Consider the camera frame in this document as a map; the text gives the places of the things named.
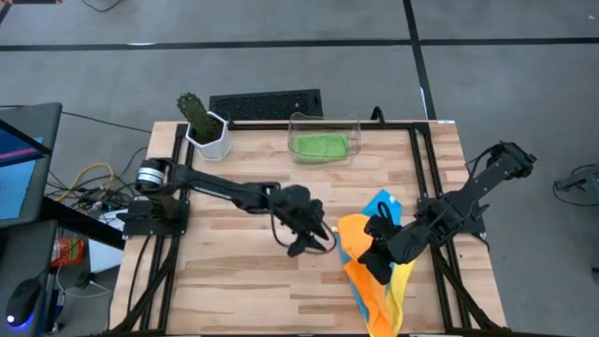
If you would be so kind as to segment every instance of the computer monitor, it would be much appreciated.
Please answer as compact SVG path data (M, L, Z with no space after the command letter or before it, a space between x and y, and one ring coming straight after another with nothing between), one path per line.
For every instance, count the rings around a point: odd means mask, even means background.
M0 168L52 155L52 150L0 119Z

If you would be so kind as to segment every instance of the floor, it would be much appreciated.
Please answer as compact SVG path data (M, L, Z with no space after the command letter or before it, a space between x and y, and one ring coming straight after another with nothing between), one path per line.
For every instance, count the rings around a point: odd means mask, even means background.
M114 2L88 1L98 7ZM422 58L416 53L416 60L412 46L401 43L416 31L408 29L399 0L124 0L107 13L79 0L13 6L0 25L0 104L59 101L65 111L150 129L156 120L182 119L175 100L183 91L207 100L210 95L318 88L330 118L367 118L378 105L388 119L455 120L466 157L500 139L515 141L539 159L533 175L503 184L484 200L491 205L485 222L507 322L520 331L598 335L599 285L591 266L599 262L594 221L599 211L559 202L551 186L599 156L599 147L593 146L599 125L599 40L569 44L555 39L599 37L599 3L412 3L422 40ZM193 44L341 38L381 39L391 45L207 49ZM467 38L487 42L426 42ZM509 40L501 45L488 40L498 38ZM542 38L554 39L538 44ZM165 48L111 47L149 42ZM14 48L56 44L105 47ZM415 61L423 61L420 68ZM65 182L95 162L120 171L147 141L147 134L63 116L52 171ZM98 283L111 286L115 275L103 275ZM108 300L68 300L61 335L102 330Z

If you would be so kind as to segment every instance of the blue cloth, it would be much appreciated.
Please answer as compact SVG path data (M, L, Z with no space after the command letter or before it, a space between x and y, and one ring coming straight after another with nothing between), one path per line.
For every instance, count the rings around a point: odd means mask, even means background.
M42 142L44 139L38 137L36 140ZM32 160L0 168L0 219L19 217L35 167L36 161Z
M400 217L402 214L402 205L401 203L395 199L393 196L391 196L389 194L389 192L387 192L386 190L381 190L381 192L379 192L376 197L374 197L371 202L368 203L368 205L366 205L366 207L362 210L362 214L364 215L368 215L368 216L373 216L375 214L378 214L378 203L379 202L384 202L385 204L387 204L387 206L389 207L389 210L391 211L391 218L393 219L393 224L395 226L399 226L400 225ZM342 263L345 265L345 263L349 262L350 258L348 254L346 254L343 249L341 248L341 237L339 236L338 233L335 233L335 236L337 237L337 242L339 243L337 245L337 247L339 248L339 253L341 255L341 261ZM354 297L356 298L356 303L358 304L358 308L359 311L362 313L362 316L364 316L364 320L366 322L369 321L369 313L368 313L368 309L366 308L366 305L364 305L364 301L362 300L362 297L359 295L358 290L356 289L356 286L354 286L354 284L352 282L349 283L349 286L352 289L352 292L354 293Z

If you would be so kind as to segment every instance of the wooden table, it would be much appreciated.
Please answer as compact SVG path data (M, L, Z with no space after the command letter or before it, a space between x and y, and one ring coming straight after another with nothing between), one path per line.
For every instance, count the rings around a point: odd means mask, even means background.
M154 125L148 157L170 156L176 124ZM456 126L431 122L431 136L444 190L460 188L467 172ZM348 166L296 165L287 150L286 137L285 131L232 131L233 150L225 160L207 163L195 155L193 167L240 183L305 185L313 198L323 201L325 219L332 226L340 217L360 212L382 188L401 202L402 223L413 220L418 188L406 131L363 130L361 152ZM420 141L423 166L427 168ZM168 333L366 332L339 254L289 258L275 243L267 215L250 215L228 201L196 192L190 201L192 211L188 231L181 240ZM277 227L279 236L289 242L292 237L286 227ZM111 305L113 327L125 316L143 241L142 237L133 238L124 249ZM489 317L504 325L486 246L462 234L456 236L455 244L464 285ZM134 302L147 284L152 248L153 239L142 258ZM459 327L455 295L449 284L447 288L454 325ZM161 295L159 289L150 328L157 326ZM416 262L403 310L402 332L444 330L428 249Z

